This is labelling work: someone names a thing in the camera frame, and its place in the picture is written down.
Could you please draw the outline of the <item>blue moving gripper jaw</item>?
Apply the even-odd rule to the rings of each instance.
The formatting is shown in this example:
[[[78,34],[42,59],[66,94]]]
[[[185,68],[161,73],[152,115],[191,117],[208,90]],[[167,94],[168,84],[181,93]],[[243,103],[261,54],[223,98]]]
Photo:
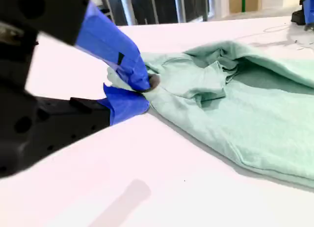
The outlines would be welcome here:
[[[91,0],[0,0],[1,59],[29,63],[40,32],[104,61],[135,91],[159,84],[136,44]]]

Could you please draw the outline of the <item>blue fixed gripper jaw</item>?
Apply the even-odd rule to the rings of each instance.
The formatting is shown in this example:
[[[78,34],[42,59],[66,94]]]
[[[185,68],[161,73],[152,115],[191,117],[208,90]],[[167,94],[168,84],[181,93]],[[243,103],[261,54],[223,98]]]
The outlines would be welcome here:
[[[145,113],[149,103],[134,91],[104,86],[105,98],[39,98],[36,150],[56,151],[102,129]]]

